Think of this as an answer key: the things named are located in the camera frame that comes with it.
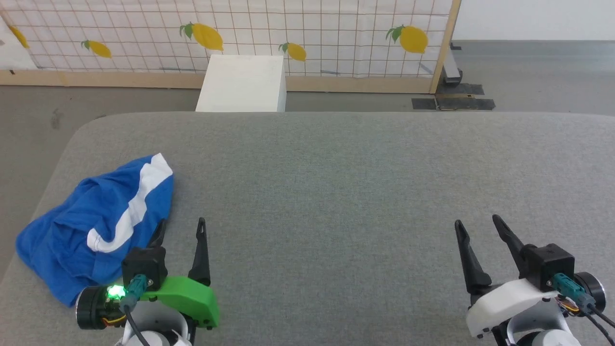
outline green led light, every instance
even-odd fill
[[[110,299],[122,299],[124,296],[126,296],[126,290],[121,285],[115,284],[107,289],[107,297]]]

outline gray table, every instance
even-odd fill
[[[161,152],[175,171],[170,275],[208,220],[221,325],[199,345],[494,345],[469,337],[453,231],[462,219],[494,281],[517,274],[491,214],[556,242],[607,287],[615,315],[615,119],[529,113],[142,113],[71,139],[35,216],[84,177]],[[2,345],[112,345],[14,257]],[[569,320],[586,345],[604,345]]]

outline wooden frame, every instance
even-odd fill
[[[453,0],[434,77],[427,78],[347,78],[287,76],[288,91],[319,92],[376,92],[402,94],[434,94],[444,59],[459,14],[461,0]],[[64,72],[45,70],[0,70],[0,85],[67,86],[67,87],[153,87],[171,89],[200,89],[203,74],[145,73],[145,72]]]

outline orange wire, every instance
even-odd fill
[[[126,315],[120,317],[120,318],[116,318],[115,320],[107,320],[106,318],[103,317],[103,322],[105,322],[105,324],[107,324],[108,326],[113,325],[117,322],[122,321],[124,318],[126,318]]]
[[[579,308],[570,305],[568,302],[565,302],[564,300],[560,300],[560,304],[562,304],[569,311],[572,311],[572,312],[580,311]]]

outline yellow lemon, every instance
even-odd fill
[[[425,54],[427,43],[427,34],[425,34],[425,31],[413,26],[406,26],[402,29],[402,35],[399,37],[399,44],[407,52]]]
[[[286,42],[285,44],[281,44],[277,48],[277,50],[280,50],[280,49],[282,49],[282,51],[285,53],[286,51],[288,51],[288,55],[297,61],[301,61],[301,62],[306,61],[305,49],[303,49],[303,47],[299,46],[296,43]]]
[[[92,50],[94,54],[103,58],[111,58],[111,51],[104,44],[98,41],[83,41],[81,42],[81,46],[85,47],[87,50]]]
[[[201,23],[192,24],[191,22],[180,26],[180,35],[182,33],[186,34],[188,38],[192,38],[192,35],[194,35],[194,39],[207,49],[224,50],[222,36],[210,26]]]
[[[414,26],[398,26],[397,28],[391,28],[386,34],[386,38],[391,35],[393,42],[397,42],[399,38],[399,44],[407,52],[410,53],[425,53],[427,47],[427,34],[419,28]]]
[[[26,36],[24,36],[22,32],[19,31],[18,28],[14,26],[9,26],[9,29],[13,32],[15,37],[19,40],[19,43],[21,43],[24,48],[30,48],[30,46],[28,45],[28,40],[26,39]]]

